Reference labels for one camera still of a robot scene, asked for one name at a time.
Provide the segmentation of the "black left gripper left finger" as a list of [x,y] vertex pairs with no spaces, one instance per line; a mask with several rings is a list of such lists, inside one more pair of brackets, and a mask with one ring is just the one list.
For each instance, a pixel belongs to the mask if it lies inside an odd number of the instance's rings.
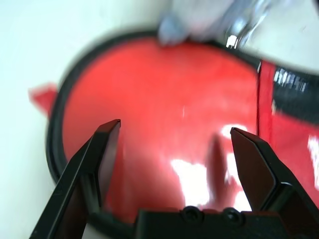
[[111,172],[103,176],[103,163],[115,162],[121,121],[112,120],[97,128],[75,153],[63,171],[30,238],[80,239],[89,216],[99,212],[102,195],[110,183]]

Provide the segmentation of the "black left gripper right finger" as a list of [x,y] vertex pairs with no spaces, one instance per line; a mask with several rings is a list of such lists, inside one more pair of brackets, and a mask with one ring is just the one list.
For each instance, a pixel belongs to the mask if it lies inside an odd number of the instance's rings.
[[230,134],[238,176],[252,210],[319,213],[295,175],[266,141],[235,127]]

